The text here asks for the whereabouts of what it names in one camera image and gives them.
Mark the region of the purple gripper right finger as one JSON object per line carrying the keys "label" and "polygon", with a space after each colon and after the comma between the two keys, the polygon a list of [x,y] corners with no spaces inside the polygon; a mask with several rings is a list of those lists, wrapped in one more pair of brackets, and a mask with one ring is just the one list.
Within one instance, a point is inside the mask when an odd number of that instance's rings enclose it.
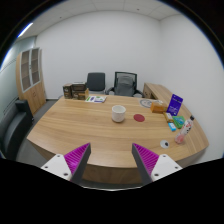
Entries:
{"label": "purple gripper right finger", "polygon": [[167,154],[158,155],[136,143],[132,144],[132,155],[144,185],[182,169],[182,167]]}

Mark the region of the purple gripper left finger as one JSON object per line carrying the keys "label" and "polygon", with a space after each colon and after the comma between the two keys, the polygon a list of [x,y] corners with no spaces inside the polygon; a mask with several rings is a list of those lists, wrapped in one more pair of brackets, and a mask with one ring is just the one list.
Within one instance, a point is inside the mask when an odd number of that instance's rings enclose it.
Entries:
{"label": "purple gripper left finger", "polygon": [[42,169],[73,183],[80,183],[91,154],[91,144],[84,144],[69,153],[56,154]]}

